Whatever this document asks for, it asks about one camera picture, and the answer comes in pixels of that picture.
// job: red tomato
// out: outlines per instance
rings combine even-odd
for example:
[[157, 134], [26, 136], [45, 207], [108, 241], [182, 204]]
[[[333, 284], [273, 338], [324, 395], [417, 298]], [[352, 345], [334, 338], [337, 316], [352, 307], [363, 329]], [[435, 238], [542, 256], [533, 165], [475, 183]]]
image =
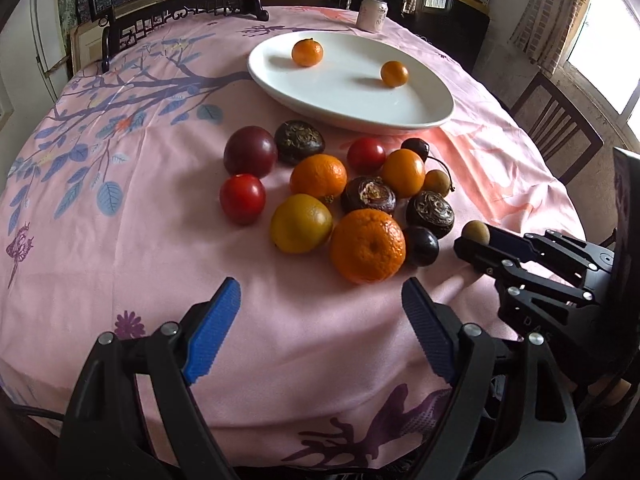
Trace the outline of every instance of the red tomato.
[[347, 162], [359, 174], [373, 174], [385, 163], [385, 149], [376, 139], [356, 140], [347, 152]]
[[266, 193], [260, 179], [250, 174], [235, 175], [220, 187], [222, 211], [240, 225], [254, 223], [264, 209]]

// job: dark cherry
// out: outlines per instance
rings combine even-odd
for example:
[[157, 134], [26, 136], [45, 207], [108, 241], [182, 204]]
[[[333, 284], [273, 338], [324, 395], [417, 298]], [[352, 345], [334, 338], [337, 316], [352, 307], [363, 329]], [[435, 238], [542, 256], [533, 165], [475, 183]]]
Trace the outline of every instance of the dark cherry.
[[340, 205], [345, 214], [356, 209], [378, 209], [393, 215], [396, 209], [396, 194], [380, 177], [358, 176], [347, 182]]
[[436, 261], [440, 244], [436, 236], [426, 227], [409, 226], [402, 231], [406, 243], [405, 261], [416, 267], [426, 267]]
[[411, 139], [405, 140], [400, 147], [417, 153], [423, 162], [425, 162], [429, 156], [429, 145], [419, 137], [411, 137]]
[[438, 240], [450, 233], [456, 219], [449, 202], [433, 191], [421, 191], [412, 197], [405, 215], [407, 224], [426, 227]]
[[224, 163], [231, 175], [249, 173], [262, 178], [271, 172], [277, 158], [273, 137], [260, 126], [240, 128], [226, 142]]
[[308, 156], [324, 152], [324, 139], [305, 121], [286, 121], [274, 135], [280, 162], [295, 166]]

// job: blue gripper pad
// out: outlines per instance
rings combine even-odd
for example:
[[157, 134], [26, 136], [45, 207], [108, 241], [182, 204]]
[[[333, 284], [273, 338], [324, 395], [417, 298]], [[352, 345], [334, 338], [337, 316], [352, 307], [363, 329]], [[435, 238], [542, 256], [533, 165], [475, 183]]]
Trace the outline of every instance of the blue gripper pad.
[[189, 385], [211, 370], [218, 350], [240, 309], [240, 283], [227, 278], [209, 302], [202, 321], [187, 341], [182, 374]]
[[416, 278], [402, 284], [402, 308], [433, 371], [453, 384], [457, 375], [456, 346], [440, 322], [434, 310], [436, 306]]

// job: checkered curtain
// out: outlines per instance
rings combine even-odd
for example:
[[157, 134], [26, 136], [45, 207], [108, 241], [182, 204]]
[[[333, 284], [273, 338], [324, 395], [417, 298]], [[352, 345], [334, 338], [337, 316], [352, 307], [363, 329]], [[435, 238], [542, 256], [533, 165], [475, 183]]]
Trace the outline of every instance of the checkered curtain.
[[589, 0], [529, 0], [511, 42], [551, 76]]

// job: table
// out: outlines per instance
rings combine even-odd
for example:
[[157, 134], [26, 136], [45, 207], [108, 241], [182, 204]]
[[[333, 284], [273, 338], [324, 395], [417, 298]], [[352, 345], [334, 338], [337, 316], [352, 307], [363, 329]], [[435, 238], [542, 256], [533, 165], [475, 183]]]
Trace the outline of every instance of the table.
[[[583, 232], [565, 188], [489, 92], [389, 20], [373, 37], [428, 65], [456, 103], [449, 122], [420, 133], [457, 187], [447, 198], [456, 225], [437, 262], [354, 286], [332, 268], [326, 247], [279, 253], [268, 224], [289, 194], [283, 166], [264, 179], [261, 220], [231, 225], [217, 199], [226, 139], [248, 124], [274, 132], [297, 117], [251, 80], [252, 48], [295, 30], [371, 37], [348, 10], [269, 12], [266, 23], [207, 15], [168, 23], [118, 54], [107, 74], [92, 66], [66, 86], [0, 200], [2, 387], [15, 402], [61, 412], [99, 333], [149, 334], [233, 276], [241, 311], [210, 374], [193, 387], [229, 461], [379, 467], [420, 444], [449, 391], [402, 312], [402, 282], [417, 275], [463, 322], [514, 337], [497, 319], [492, 280], [456, 258], [460, 229], [479, 218], [517, 233]], [[326, 152], [345, 159], [358, 134], [316, 126]], [[394, 150], [406, 137], [380, 140]], [[148, 381], [140, 391], [166, 458]]]

